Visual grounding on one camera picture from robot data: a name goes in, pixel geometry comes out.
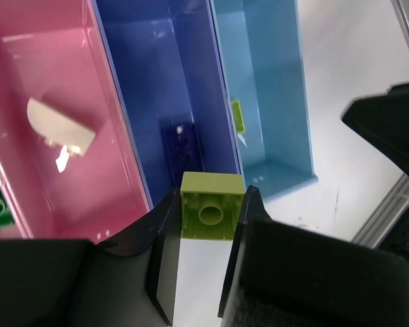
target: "white table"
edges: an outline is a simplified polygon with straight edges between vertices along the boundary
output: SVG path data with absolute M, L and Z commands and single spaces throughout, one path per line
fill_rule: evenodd
M 409 50 L 390 0 L 299 0 L 299 16 L 320 181 L 266 208 L 277 221 L 351 240 L 402 172 L 340 116 L 354 98 L 409 81 Z M 229 242 L 182 240 L 176 327 L 221 324 L 230 248 Z

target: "pink bin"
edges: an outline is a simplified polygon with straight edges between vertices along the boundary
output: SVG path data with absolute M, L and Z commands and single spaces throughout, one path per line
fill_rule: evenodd
M 76 124 L 84 151 L 56 139 Z M 0 1 L 0 186 L 16 221 L 0 238 L 100 242 L 149 211 L 90 1 Z

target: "blue bin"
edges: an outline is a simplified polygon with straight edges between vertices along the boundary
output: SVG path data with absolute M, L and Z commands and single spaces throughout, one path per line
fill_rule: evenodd
M 239 100 L 245 183 L 274 198 L 317 181 L 296 0 L 213 0 L 226 86 Z
M 167 121 L 193 123 L 206 172 L 239 174 L 208 0 L 94 0 L 117 90 L 156 205 L 175 182 Z

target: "storage bin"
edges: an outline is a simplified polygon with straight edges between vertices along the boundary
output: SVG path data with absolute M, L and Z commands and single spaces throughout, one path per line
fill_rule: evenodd
M 91 2 L 0 1 L 0 188 L 28 238 L 98 242 L 148 212 Z
M 240 173 L 209 0 L 94 3 L 153 204 L 180 186 L 169 124 L 194 124 L 205 172 Z
M 295 0 L 213 0 L 246 185 L 274 198 L 316 181 Z

